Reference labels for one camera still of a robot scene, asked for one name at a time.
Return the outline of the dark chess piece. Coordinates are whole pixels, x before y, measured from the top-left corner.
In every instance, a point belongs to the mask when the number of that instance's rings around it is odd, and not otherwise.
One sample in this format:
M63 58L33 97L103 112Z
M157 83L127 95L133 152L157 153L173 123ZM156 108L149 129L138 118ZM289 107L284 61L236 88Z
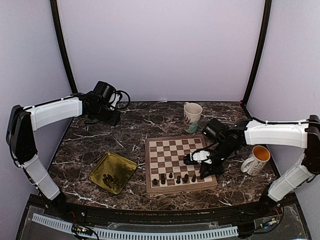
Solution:
M180 175L177 176L176 183L177 183L177 184L180 184L180 183L181 183L181 176L180 176Z
M188 180L189 180L189 175L188 174L185 174L184 175L184 178L183 178L183 183L187 183L188 182Z
M192 182L195 182L196 179L197 179L197 177L196 177L196 175L194 175L194 176L192 177L191 181L192 181Z

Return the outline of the gold metal tray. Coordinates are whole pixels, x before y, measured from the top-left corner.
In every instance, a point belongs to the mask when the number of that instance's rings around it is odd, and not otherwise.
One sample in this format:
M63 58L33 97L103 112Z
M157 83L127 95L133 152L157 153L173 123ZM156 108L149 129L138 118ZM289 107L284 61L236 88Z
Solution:
M116 153L107 152L100 158L97 165L89 174L89 179L99 187L107 190L108 192L118 195L133 173L137 169L137 164L127 158L124 158ZM122 187L109 188L103 183L103 174L116 175Z

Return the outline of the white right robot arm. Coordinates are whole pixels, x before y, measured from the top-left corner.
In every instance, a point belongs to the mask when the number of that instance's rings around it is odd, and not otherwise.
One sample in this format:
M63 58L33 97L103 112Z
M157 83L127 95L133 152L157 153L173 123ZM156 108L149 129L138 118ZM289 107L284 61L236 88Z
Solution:
M274 210L274 202L320 173L320 119L317 115L289 122L262 121L253 117L238 120L231 127L212 118L202 133L216 145L213 150L202 149L190 155L192 160L202 164L202 178L222 174L224 160L240 147L282 145L304 149L299 160L270 185L267 197L255 205L255 213L260 217L266 217Z

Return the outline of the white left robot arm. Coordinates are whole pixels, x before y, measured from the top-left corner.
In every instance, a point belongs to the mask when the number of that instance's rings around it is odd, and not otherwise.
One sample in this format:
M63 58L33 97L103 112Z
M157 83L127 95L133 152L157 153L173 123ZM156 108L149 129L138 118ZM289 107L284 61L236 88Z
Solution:
M87 93L79 92L29 106L17 104L11 108L6 143L12 160L52 202L50 208L58 217L67 218L71 208L64 202L65 195L40 159L35 133L46 126L81 116L116 126L122 110L119 102L125 95L124 91L109 83L98 81L94 89Z

